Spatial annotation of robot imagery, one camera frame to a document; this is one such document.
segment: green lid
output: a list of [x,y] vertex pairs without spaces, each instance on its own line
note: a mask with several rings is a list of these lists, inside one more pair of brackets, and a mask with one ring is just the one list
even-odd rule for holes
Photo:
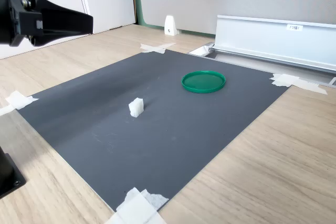
[[225,77],[215,71],[196,71],[182,78],[183,87],[195,93],[211,93],[224,87]]

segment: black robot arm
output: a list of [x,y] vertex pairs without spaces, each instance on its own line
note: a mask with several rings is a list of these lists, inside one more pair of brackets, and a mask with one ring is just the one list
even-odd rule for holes
[[0,0],[0,44],[17,47],[28,38],[33,46],[43,46],[92,31],[92,16],[48,0]]

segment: white cube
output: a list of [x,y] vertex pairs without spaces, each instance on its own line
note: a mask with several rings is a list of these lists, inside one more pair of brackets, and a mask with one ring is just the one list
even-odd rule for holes
[[131,116],[137,118],[143,112],[143,99],[136,98],[128,104],[128,107],[130,107]]

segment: wood grain surface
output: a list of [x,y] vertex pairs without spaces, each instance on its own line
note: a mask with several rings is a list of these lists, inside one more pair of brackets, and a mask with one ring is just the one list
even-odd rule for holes
[[[135,55],[140,43],[189,52],[210,41],[131,25],[7,58],[0,106],[14,90],[31,95]],[[286,91],[161,209],[164,220],[336,223],[336,89],[323,88],[328,95]],[[27,179],[0,200],[1,224],[104,223],[113,214],[16,111],[0,116],[0,146]]]

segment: masking tape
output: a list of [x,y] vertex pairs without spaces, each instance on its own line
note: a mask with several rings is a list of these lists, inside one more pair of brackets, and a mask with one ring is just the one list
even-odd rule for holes
[[32,96],[25,97],[19,91],[15,90],[13,93],[10,94],[9,97],[6,98],[6,101],[9,103],[9,105],[0,109],[0,116],[7,114],[15,109],[20,110],[37,100],[38,99],[33,98]]
[[157,210],[167,201],[162,195],[133,188],[106,224],[166,224]]
[[157,46],[157,47],[152,47],[152,46],[149,46],[149,45],[140,44],[141,45],[140,48],[145,50],[143,52],[159,52],[160,54],[164,54],[166,48],[170,47],[174,44],[176,44],[176,43],[163,44],[163,45],[160,45],[160,46]]
[[270,78],[270,80],[273,80],[274,82],[272,82],[272,84],[276,86],[290,87],[291,85],[294,85],[298,88],[310,90],[310,91],[321,93],[321,94],[327,94],[326,90],[320,88],[318,84],[301,80],[297,76],[290,76],[288,74],[275,73],[273,74],[273,77]]

